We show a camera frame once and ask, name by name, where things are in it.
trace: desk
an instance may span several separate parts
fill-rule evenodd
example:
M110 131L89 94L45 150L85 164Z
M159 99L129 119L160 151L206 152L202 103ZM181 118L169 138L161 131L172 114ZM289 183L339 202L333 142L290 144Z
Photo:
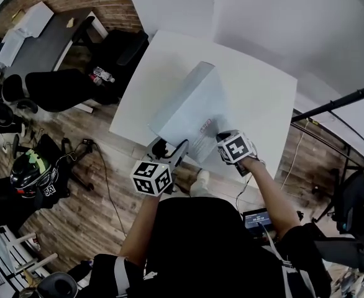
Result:
M256 58L210 41L158 31L130 80L110 131L147 146L156 138L148 123L200 61L217 68L228 106L233 107L229 122L252 140L274 177L288 134L297 81ZM200 166L242 181L216 150ZM250 185L256 186L254 180Z
M107 31L90 7L54 14L38 38L25 39L14 62L6 69L4 77L17 74L25 84L25 77L29 73L57 71L73 44L71 38L82 21L89 16L95 17L92 25L100 36L105 38ZM74 26L68 28L66 25L72 17L75 18Z

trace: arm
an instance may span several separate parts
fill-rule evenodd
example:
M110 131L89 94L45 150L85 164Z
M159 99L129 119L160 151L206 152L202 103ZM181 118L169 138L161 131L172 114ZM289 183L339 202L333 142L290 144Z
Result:
M281 192L265 166L253 158L243 159L244 167L252 173L265 201L270 220L281 239L291 228L300 226L296 211Z
M137 266L144 268L147 249L152 236L158 202L160 197L147 196L142 203L139 213L122 244L119 256L127 257Z

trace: black helmet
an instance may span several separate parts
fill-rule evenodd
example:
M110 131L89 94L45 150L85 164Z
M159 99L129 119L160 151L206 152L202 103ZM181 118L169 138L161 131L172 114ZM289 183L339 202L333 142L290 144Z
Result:
M15 160L11 186L21 194L35 193L37 182L50 174L51 164L39 152L30 149Z

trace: black desk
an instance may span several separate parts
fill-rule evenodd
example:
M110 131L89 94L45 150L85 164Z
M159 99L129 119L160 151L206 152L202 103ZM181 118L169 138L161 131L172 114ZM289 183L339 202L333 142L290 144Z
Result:
M31 72L57 70L59 62L71 47L72 36L91 11L92 8L87 7L54 14L38 38L25 39L4 76L7 78L18 74L24 82L25 76ZM72 17L75 18L74 26L67 28L66 25Z

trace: white table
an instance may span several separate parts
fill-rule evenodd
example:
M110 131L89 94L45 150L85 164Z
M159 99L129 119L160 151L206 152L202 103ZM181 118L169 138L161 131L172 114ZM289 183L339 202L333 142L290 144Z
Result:
M256 58L210 41L158 31L130 80L110 131L147 146L156 138L148 123L200 61L217 68L228 106L233 107L229 122L252 140L274 177L288 134L297 81ZM189 158L185 161L195 164ZM200 166L242 181L216 150ZM254 180L250 185L256 186Z

